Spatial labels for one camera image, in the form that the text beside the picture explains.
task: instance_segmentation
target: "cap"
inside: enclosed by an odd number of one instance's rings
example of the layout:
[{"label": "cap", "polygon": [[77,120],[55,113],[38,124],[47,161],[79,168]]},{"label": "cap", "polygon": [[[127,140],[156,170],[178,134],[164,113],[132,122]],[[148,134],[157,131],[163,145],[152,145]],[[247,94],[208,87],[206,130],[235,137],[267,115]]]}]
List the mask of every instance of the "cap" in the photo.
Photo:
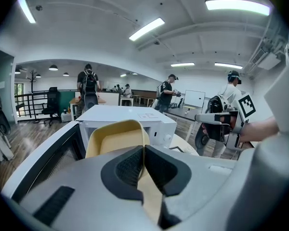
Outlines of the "cap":
[{"label": "cap", "polygon": [[242,84],[242,80],[241,80],[241,78],[240,78],[240,75],[239,75],[239,73],[236,71],[236,70],[231,70],[229,73],[228,73],[228,81],[230,82],[232,82],[232,81],[234,81],[234,78],[232,78],[232,77],[237,77],[238,78],[238,80],[239,80],[239,82],[238,82],[238,84]]},{"label": "cap", "polygon": [[168,76],[168,78],[170,78],[170,77],[174,77],[174,79],[179,79],[177,76],[175,76],[174,74],[171,74],[171,75],[169,75]]}]

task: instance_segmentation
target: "black t-shirt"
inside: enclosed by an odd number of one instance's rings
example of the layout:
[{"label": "black t-shirt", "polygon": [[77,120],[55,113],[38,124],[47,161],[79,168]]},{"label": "black t-shirt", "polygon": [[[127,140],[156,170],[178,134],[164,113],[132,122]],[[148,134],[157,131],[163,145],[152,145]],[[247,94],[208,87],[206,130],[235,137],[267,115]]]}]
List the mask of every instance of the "black t-shirt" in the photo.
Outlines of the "black t-shirt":
[{"label": "black t-shirt", "polygon": [[164,90],[172,90],[172,86],[167,80],[164,81],[160,87],[161,95],[159,101],[164,105],[168,105],[171,103],[172,94],[165,94],[163,93]]},{"label": "black t-shirt", "polygon": [[[92,70],[87,70],[87,72],[90,74],[92,73],[93,76],[95,77],[96,81],[98,81],[98,76],[96,73],[92,72]],[[83,82],[83,79],[86,77],[86,73],[85,71],[82,71],[78,74],[78,77],[77,77],[77,83],[80,82],[81,83],[81,86],[80,86],[80,93],[82,94],[82,82]]]}]

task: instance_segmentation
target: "whiteboard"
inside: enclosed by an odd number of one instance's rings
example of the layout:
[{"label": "whiteboard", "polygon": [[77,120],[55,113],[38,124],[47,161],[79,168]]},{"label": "whiteboard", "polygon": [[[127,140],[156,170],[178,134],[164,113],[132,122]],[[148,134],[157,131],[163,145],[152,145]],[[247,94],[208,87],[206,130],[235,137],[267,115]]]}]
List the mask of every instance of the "whiteboard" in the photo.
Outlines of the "whiteboard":
[{"label": "whiteboard", "polygon": [[186,90],[185,91],[185,99],[184,104],[202,107],[205,97],[205,92],[194,91],[194,90]]}]

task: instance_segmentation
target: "office chair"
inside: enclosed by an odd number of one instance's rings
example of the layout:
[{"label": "office chair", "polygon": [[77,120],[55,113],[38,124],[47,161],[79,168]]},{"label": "office chair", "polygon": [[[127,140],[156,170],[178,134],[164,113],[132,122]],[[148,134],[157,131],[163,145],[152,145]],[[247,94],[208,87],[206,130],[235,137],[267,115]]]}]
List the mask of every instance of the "office chair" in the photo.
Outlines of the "office chair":
[{"label": "office chair", "polygon": [[43,120],[44,124],[46,124],[46,121],[49,121],[49,126],[51,126],[54,119],[60,119],[61,122],[61,117],[59,116],[59,99],[60,92],[58,92],[57,87],[50,87],[47,93],[47,107],[44,108],[44,103],[42,103],[42,114],[50,115],[50,118]]}]

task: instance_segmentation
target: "coat rack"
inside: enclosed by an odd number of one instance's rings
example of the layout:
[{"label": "coat rack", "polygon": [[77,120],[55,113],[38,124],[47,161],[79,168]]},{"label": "coat rack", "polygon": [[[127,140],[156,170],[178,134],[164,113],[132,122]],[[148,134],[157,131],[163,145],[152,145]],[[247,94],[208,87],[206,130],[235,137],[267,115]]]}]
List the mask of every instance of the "coat rack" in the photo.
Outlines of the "coat rack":
[{"label": "coat rack", "polygon": [[36,82],[35,78],[37,77],[36,74],[37,72],[35,72],[34,70],[31,70],[31,78],[28,78],[30,80],[30,83],[31,83],[31,93],[33,93],[33,82]]}]

